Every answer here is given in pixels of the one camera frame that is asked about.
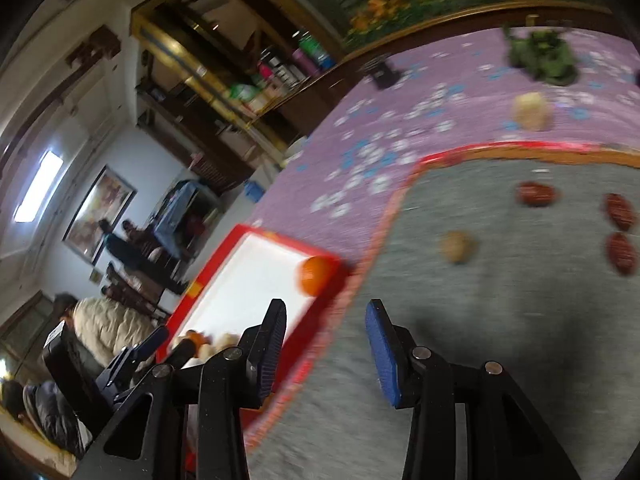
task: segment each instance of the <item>gray mat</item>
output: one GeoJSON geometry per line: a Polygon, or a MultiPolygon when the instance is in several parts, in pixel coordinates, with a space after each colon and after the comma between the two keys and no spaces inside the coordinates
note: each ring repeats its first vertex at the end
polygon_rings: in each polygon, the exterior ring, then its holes
{"type": "Polygon", "coordinates": [[[411,412],[380,392],[364,330],[371,298],[450,362],[500,361],[581,477],[614,478],[640,440],[640,274],[621,277],[605,258],[606,192],[640,210],[640,172],[524,160],[425,173],[326,355],[249,456],[252,478],[401,477],[411,412]],[[561,199],[520,206],[523,180],[553,184],[561,199]],[[464,266],[440,254],[452,229],[480,243],[464,266]]]}

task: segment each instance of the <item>metal screw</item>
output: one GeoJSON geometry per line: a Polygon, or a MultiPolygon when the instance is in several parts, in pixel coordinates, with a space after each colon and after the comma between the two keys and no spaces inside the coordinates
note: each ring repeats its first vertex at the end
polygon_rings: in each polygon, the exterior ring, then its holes
{"type": "Polygon", "coordinates": [[[411,354],[416,359],[428,359],[429,357],[431,357],[431,350],[429,350],[426,346],[417,346],[412,350],[411,354]]]}
{"type": "Polygon", "coordinates": [[[158,365],[151,370],[151,373],[155,378],[161,379],[171,373],[171,367],[169,365],[158,365]]]}
{"type": "Polygon", "coordinates": [[[237,346],[234,346],[233,348],[227,348],[222,354],[222,357],[224,357],[227,361],[235,361],[236,359],[242,357],[242,350],[237,346]]]}
{"type": "Polygon", "coordinates": [[[491,375],[500,375],[502,373],[502,365],[495,361],[488,361],[484,365],[484,369],[491,375]]]}

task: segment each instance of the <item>orange mat border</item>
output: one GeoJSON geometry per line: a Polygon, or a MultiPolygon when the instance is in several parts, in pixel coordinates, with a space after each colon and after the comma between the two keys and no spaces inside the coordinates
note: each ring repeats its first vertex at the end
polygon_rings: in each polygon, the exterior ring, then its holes
{"type": "Polygon", "coordinates": [[[302,389],[316,359],[324,354],[331,343],[334,331],[340,326],[351,301],[373,266],[384,244],[386,234],[400,211],[404,197],[417,178],[428,170],[447,168],[461,162],[481,159],[529,159],[555,164],[618,164],[640,169],[640,152],[632,149],[613,149],[588,142],[487,142],[460,146],[423,157],[416,163],[402,186],[391,195],[362,259],[347,279],[343,290],[325,311],[323,329],[318,332],[304,357],[291,371],[290,377],[281,385],[267,410],[245,432],[244,444],[247,452],[255,449],[280,419],[288,404],[302,389]]]}

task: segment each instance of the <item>picture frame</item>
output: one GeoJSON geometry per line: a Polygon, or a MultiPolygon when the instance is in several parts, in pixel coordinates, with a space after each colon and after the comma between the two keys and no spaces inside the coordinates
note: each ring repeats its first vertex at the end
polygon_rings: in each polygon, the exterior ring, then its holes
{"type": "Polygon", "coordinates": [[[98,222],[106,218],[112,226],[116,226],[136,193],[131,184],[104,166],[87,190],[62,241],[94,266],[103,246],[98,222]]]}

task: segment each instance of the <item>green tank toy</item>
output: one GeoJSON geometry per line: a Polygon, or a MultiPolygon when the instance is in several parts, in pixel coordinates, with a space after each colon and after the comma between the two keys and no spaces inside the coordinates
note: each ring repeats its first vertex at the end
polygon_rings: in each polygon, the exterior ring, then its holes
{"type": "Polygon", "coordinates": [[[528,38],[517,38],[508,26],[502,30],[510,45],[510,66],[521,68],[533,80],[549,85],[568,86],[578,79],[574,55],[558,31],[534,30],[528,38]]]}

